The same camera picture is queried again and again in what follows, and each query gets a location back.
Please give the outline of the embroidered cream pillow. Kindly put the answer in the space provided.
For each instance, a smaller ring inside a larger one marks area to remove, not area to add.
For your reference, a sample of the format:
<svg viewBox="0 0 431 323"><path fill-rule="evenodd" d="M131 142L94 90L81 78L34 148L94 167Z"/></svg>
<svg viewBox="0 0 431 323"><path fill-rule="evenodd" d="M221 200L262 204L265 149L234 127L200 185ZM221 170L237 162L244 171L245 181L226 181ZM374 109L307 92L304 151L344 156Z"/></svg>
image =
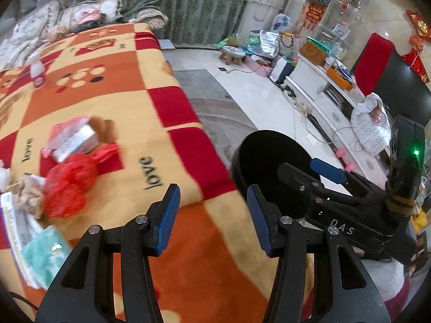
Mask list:
<svg viewBox="0 0 431 323"><path fill-rule="evenodd" d="M31 42L52 31L61 15L61 3L52 0L43 7L34 10L14 27L9 41L12 44Z"/></svg>

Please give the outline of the white pink pill bottle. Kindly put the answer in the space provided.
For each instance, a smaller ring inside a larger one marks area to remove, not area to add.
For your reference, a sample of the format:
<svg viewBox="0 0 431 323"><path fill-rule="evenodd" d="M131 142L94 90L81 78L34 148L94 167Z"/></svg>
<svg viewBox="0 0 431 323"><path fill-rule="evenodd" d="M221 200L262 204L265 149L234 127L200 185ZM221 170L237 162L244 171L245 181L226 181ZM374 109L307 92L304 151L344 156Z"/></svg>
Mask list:
<svg viewBox="0 0 431 323"><path fill-rule="evenodd" d="M39 54L34 54L28 59L29 72L34 87L39 89L45 85L47 82L45 67L42 63Z"/></svg>

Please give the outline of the teal tissue pack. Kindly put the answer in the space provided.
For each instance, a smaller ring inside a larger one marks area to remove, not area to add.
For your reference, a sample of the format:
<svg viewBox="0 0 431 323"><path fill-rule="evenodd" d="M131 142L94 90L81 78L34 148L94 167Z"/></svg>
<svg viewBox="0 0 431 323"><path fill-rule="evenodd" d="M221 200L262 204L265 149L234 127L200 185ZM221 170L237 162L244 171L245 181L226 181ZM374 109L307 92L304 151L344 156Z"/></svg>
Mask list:
<svg viewBox="0 0 431 323"><path fill-rule="evenodd" d="M47 290L71 251L69 242L50 225L26 244L20 254L32 278Z"/></svg>

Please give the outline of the silver foil bag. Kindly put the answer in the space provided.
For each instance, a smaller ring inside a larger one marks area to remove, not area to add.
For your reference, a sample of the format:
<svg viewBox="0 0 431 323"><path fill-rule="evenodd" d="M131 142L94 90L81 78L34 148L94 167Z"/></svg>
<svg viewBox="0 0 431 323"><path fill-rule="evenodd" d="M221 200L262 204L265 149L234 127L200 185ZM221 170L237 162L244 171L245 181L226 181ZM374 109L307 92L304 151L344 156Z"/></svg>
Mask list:
<svg viewBox="0 0 431 323"><path fill-rule="evenodd" d="M255 55L273 59L279 52L280 34L278 32L250 31L247 49Z"/></svg>

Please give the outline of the pink paper wrapper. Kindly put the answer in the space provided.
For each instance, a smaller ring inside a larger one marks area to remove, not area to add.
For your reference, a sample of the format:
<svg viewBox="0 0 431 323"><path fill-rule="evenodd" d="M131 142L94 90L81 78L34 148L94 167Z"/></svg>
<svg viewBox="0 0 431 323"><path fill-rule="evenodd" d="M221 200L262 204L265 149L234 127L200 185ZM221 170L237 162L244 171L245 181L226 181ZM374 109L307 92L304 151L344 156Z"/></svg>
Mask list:
<svg viewBox="0 0 431 323"><path fill-rule="evenodd" d="M88 124L90 118L90 115L73 117L52 126L48 140L40 151L41 155L44 158L51 155L53 150L58 149L69 137L78 132L82 126Z"/></svg>

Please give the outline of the long white toothpaste box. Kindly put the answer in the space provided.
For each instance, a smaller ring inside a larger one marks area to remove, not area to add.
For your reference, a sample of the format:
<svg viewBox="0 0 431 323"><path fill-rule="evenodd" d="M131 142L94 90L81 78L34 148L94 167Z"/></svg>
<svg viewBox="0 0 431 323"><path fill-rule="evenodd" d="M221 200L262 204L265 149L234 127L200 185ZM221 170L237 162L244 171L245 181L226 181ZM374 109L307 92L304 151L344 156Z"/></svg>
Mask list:
<svg viewBox="0 0 431 323"><path fill-rule="evenodd" d="M5 192L1 195L1 214L4 220L7 239L24 282L34 289L42 289L37 275L24 260L21 251L43 232L43 227L32 214L18 208L14 202L15 196L12 192Z"/></svg>

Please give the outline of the red plastic bag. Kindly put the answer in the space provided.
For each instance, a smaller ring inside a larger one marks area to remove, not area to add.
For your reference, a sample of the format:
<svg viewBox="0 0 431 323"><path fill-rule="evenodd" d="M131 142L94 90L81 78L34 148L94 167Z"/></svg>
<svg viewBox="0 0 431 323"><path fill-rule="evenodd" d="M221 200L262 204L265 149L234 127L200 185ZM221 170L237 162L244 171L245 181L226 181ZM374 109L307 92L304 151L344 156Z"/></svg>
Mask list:
<svg viewBox="0 0 431 323"><path fill-rule="evenodd" d="M44 184L44 213L50 218L67 218L85 208L86 196L96 183L99 166L119 152L115 142L94 154L72 154L47 174Z"/></svg>

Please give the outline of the beige paper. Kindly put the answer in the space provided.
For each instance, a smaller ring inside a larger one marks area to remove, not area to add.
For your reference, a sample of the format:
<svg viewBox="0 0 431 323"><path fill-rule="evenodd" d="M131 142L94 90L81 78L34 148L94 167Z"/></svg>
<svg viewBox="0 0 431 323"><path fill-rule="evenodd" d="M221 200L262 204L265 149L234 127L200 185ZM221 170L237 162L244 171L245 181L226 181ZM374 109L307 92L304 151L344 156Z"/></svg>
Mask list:
<svg viewBox="0 0 431 323"><path fill-rule="evenodd" d="M20 210L28 212L35 219L41 219L44 206L44 193L37 180L31 175L23 175L8 187L13 195L14 204Z"/></svg>

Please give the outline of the grey patterned rug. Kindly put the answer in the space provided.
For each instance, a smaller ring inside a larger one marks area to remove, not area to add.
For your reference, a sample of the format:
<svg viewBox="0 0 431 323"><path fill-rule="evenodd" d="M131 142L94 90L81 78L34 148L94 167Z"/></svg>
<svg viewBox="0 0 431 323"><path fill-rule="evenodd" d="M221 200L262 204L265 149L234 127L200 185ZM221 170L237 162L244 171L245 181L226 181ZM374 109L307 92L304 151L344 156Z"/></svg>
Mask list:
<svg viewBox="0 0 431 323"><path fill-rule="evenodd" d="M173 74L218 156L231 168L236 149L257 127L207 70L174 71Z"/></svg>

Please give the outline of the white dotted baby bundle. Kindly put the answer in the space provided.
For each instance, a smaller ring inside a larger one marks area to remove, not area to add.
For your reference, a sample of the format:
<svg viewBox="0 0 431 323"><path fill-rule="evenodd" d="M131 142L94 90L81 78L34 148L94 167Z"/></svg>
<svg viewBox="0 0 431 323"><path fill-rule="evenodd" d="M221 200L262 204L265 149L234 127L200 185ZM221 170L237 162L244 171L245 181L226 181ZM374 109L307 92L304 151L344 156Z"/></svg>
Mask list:
<svg viewBox="0 0 431 323"><path fill-rule="evenodd" d="M382 99L371 93L351 112L351 127L364 150L377 156L389 146L391 128Z"/></svg>

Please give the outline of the small wooden stool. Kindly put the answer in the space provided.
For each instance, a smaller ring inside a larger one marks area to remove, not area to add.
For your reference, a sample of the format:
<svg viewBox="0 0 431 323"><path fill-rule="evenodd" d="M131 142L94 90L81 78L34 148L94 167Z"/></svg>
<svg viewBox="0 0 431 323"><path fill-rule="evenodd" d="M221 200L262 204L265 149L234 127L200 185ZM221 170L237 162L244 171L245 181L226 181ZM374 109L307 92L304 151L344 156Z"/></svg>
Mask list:
<svg viewBox="0 0 431 323"><path fill-rule="evenodd" d="M226 65L236 64L237 66L241 66L245 56L245 52L240 48L225 45L221 48L221 53L218 58L224 61Z"/></svg>

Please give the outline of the black round trash bin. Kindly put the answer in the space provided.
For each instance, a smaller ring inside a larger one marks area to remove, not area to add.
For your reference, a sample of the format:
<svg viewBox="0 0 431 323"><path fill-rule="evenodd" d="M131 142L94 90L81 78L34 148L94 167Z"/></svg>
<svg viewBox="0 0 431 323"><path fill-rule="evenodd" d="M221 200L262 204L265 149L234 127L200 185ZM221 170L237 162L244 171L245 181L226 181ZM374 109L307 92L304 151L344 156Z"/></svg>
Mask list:
<svg viewBox="0 0 431 323"><path fill-rule="evenodd" d="M283 215L302 219L309 199L303 192L289 187L278 178L283 163L319 180L312 171L312 157L294 139L271 130L252 132L244 138L232 158L232 179L243 198L252 184L259 186L266 201L275 204Z"/></svg>

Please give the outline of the brown paper gift bag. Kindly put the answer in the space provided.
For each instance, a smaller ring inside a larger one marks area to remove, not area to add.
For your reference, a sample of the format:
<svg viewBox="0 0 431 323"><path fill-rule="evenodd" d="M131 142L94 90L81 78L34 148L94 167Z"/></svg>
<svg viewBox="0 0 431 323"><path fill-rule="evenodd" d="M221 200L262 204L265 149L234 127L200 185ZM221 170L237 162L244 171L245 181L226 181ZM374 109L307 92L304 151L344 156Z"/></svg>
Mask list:
<svg viewBox="0 0 431 323"><path fill-rule="evenodd" d="M321 49L313 42L305 42L300 48L300 54L316 66L323 67L325 65L327 51Z"/></svg>

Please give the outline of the white medicine box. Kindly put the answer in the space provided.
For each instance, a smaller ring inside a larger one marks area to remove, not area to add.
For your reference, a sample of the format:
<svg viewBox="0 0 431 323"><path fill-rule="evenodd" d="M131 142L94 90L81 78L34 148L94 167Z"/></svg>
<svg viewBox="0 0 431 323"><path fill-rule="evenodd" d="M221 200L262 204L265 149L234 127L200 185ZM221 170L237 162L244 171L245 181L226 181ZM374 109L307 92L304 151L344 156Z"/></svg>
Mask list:
<svg viewBox="0 0 431 323"><path fill-rule="evenodd" d="M99 145L96 132L90 125L82 126L51 153L57 163L63 163L72 154L87 154Z"/></svg>

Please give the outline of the black television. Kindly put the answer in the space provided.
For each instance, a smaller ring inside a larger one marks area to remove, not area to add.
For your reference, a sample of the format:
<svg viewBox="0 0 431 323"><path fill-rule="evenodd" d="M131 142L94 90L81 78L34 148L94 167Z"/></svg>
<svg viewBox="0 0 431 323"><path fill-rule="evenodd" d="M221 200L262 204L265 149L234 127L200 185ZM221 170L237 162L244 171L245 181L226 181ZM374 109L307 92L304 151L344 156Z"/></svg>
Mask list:
<svg viewBox="0 0 431 323"><path fill-rule="evenodd" d="M392 120L401 115L424 127L430 121L430 90L395 50L373 92Z"/></svg>

